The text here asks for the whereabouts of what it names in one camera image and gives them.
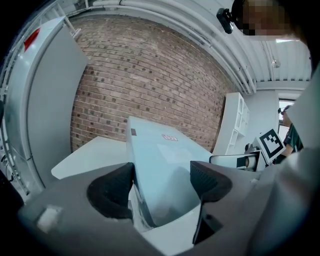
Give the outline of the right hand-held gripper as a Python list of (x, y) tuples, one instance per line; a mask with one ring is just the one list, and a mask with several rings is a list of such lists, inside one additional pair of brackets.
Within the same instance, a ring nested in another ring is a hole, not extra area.
[(285, 145), (278, 133), (271, 129), (255, 137), (253, 143), (246, 144), (243, 154), (213, 155), (209, 158), (209, 163), (227, 168), (261, 172), (270, 166), (284, 150)]

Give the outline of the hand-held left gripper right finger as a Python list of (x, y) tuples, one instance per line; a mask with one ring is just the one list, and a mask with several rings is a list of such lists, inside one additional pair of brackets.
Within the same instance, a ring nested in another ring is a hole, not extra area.
[(190, 182), (200, 199), (192, 243), (201, 243), (233, 221), (259, 179), (259, 172), (191, 161)]

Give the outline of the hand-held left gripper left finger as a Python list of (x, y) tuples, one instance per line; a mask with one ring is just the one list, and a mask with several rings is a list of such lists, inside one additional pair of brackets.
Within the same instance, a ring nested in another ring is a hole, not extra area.
[(134, 227), (134, 174), (125, 162), (62, 178), (23, 206), (18, 219), (55, 256), (163, 256)]

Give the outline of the light blue-grey box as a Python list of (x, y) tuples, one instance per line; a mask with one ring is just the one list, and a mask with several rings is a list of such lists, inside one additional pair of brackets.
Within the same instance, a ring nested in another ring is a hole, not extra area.
[(126, 153), (134, 164), (138, 208), (148, 227), (166, 225), (199, 205), (190, 162), (208, 162), (208, 150), (174, 127), (130, 116)]

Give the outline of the white table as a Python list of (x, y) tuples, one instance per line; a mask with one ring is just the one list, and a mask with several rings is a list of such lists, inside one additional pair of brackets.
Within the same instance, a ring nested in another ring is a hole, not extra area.
[[(98, 136), (57, 164), (51, 170), (51, 174), (61, 180), (102, 167), (121, 164), (126, 159), (125, 142)], [(143, 222), (138, 209), (138, 198), (133, 186), (128, 196), (128, 208), (133, 213), (133, 225), (136, 230), (164, 255), (174, 256), (194, 246), (193, 237), (200, 213), (199, 205), (166, 225), (149, 228)]]

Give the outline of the white shelf unit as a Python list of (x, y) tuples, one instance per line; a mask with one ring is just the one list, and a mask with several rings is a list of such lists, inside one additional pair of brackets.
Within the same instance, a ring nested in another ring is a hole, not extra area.
[(213, 155), (241, 154), (237, 149), (240, 140), (247, 135), (250, 110), (239, 92), (228, 93), (225, 99), (224, 112)]

